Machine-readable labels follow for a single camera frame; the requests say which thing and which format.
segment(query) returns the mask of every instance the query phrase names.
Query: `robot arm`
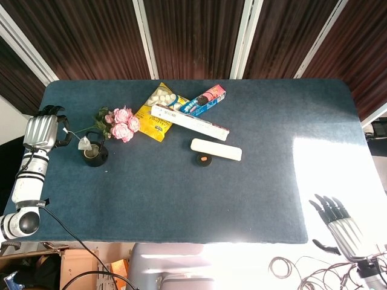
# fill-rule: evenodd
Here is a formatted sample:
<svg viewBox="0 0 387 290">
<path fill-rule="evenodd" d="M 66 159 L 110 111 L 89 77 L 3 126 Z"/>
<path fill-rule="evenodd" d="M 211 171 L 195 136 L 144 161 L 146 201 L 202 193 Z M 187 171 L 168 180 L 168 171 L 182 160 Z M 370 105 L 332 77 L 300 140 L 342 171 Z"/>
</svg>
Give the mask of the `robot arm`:
<svg viewBox="0 0 387 290">
<path fill-rule="evenodd" d="M 56 140 L 58 123 L 63 122 L 66 129 L 70 129 L 66 116 L 56 115 L 62 110 L 64 108 L 60 106 L 46 106 L 27 123 L 23 140 L 27 151 L 16 174 L 12 191 L 12 201 L 17 212 L 0 217 L 0 243 L 30 236 L 39 228 L 39 207 L 45 206 L 40 198 L 50 160 L 48 153 L 71 141 L 70 133 L 67 133 L 64 140 Z"/>
<path fill-rule="evenodd" d="M 364 236 L 344 205 L 336 198 L 332 200 L 326 196 L 315 196 L 322 207 L 314 201 L 309 202 L 318 211 L 325 225 L 327 225 L 337 243 L 338 249 L 321 247 L 319 242 L 315 244 L 324 250 L 329 248 L 331 253 L 337 253 L 340 250 L 348 261 L 356 264 L 357 273 L 368 289 L 386 289 L 387 276 L 380 269 L 378 260 L 373 256 L 374 246 Z"/>
</svg>

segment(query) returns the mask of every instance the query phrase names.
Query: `white foam block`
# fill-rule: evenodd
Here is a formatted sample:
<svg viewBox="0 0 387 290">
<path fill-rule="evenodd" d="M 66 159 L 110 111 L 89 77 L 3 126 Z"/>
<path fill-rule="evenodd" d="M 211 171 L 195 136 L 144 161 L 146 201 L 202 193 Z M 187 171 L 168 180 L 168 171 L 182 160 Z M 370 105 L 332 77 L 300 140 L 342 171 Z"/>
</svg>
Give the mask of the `white foam block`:
<svg viewBox="0 0 387 290">
<path fill-rule="evenodd" d="M 197 138 L 192 140 L 191 149 L 193 151 L 216 155 L 237 161 L 242 159 L 242 149 L 238 147 L 223 145 Z"/>
</svg>

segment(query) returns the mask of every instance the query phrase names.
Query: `pink flower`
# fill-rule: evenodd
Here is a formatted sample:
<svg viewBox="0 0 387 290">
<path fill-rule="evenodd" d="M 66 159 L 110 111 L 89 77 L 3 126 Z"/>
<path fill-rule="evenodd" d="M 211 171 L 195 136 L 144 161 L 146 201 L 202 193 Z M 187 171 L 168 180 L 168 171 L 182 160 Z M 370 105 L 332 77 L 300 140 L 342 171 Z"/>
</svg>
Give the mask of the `pink flower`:
<svg viewBox="0 0 387 290">
<path fill-rule="evenodd" d="M 128 120 L 129 120 L 133 116 L 132 109 L 128 108 L 128 109 L 126 109 L 126 111 L 128 112 L 128 115 L 129 115 Z"/>
<path fill-rule="evenodd" d="M 133 132 L 129 130 L 128 125 L 124 123 L 116 124 L 111 128 L 110 133 L 112 133 L 116 139 L 122 139 L 125 143 L 133 137 Z"/>
<path fill-rule="evenodd" d="M 129 120 L 129 112 L 126 110 L 126 107 L 124 107 L 123 109 L 115 109 L 114 110 L 114 121 L 116 123 L 128 123 L 128 120 Z"/>
<path fill-rule="evenodd" d="M 136 133 L 138 130 L 140 130 L 140 120 L 136 116 L 132 116 L 128 120 L 128 127 L 130 130 Z"/>
<path fill-rule="evenodd" d="M 133 138 L 133 132 L 130 131 L 131 134 L 129 134 L 127 137 L 122 138 L 122 141 L 124 143 L 128 142 L 131 138 Z"/>
<path fill-rule="evenodd" d="M 108 115 L 105 115 L 105 121 L 108 123 L 108 124 L 111 124 L 114 122 L 114 119 L 112 116 L 110 116 L 109 114 Z"/>
</svg>

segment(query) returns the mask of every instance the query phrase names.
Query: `black mug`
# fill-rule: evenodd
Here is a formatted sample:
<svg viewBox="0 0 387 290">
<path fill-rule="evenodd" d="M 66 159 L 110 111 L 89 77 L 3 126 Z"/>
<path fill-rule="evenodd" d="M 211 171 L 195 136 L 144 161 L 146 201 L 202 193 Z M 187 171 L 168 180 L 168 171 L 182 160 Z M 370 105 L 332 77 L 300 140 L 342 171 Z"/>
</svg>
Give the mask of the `black mug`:
<svg viewBox="0 0 387 290">
<path fill-rule="evenodd" d="M 88 135 L 90 133 L 96 134 L 98 136 L 102 137 L 102 142 L 96 142 L 96 141 L 90 141 L 91 150 L 83 150 L 82 151 L 82 158 L 85 160 L 86 164 L 91 167 L 98 167 L 101 166 L 103 163 L 106 162 L 109 156 L 109 152 L 106 149 L 106 147 L 103 145 L 105 142 L 105 137 L 102 133 L 94 132 L 94 131 L 88 131 L 86 133 L 86 137 L 88 139 Z"/>
</svg>

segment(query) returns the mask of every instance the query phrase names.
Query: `black bottle cap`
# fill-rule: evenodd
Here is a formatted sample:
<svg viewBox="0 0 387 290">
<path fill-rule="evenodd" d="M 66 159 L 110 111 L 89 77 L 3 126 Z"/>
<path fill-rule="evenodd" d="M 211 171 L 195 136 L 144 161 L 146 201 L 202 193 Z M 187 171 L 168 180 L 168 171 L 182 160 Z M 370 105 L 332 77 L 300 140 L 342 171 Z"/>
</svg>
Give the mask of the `black bottle cap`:
<svg viewBox="0 0 387 290">
<path fill-rule="evenodd" d="M 206 153 L 199 153 L 199 154 L 196 156 L 196 163 L 197 163 L 199 166 L 206 167 L 206 166 L 208 166 L 208 165 L 211 164 L 211 161 L 212 161 L 212 156 L 209 155 L 209 154 L 206 154 Z"/>
</svg>

